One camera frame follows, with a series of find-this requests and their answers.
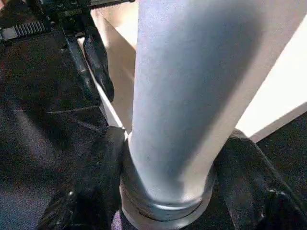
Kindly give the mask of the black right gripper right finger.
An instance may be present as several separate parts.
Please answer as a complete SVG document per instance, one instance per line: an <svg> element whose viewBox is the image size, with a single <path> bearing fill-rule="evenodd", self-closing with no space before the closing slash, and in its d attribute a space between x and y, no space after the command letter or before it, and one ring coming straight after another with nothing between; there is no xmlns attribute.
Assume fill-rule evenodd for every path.
<svg viewBox="0 0 307 230"><path fill-rule="evenodd" d="M260 148L231 133L214 169L236 230L305 230L307 210Z"/></svg>

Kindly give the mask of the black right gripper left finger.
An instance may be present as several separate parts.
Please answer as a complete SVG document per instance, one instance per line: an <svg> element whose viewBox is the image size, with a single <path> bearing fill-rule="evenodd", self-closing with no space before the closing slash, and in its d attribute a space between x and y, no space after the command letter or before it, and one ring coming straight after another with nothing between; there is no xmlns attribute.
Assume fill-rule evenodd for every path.
<svg viewBox="0 0 307 230"><path fill-rule="evenodd" d="M108 126L90 151L67 173L42 218L38 230L110 230L121 206L125 131Z"/></svg>

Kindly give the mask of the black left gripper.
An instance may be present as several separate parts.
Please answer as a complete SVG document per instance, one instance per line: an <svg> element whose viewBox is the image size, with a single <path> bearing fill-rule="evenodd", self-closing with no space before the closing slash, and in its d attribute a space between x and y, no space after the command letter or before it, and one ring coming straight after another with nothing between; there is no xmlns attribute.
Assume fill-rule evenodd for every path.
<svg viewBox="0 0 307 230"><path fill-rule="evenodd" d="M65 37L65 65L73 71L73 77L82 90L84 98L99 106L101 98L93 77L100 85L109 101L114 100L114 86L109 75L105 45L91 17L91 10L126 3L126 0L27 0L26 6L36 21L14 24L0 29L0 44L7 46L13 42L48 33L59 24L71 37ZM77 38L85 35L83 48Z"/></svg>

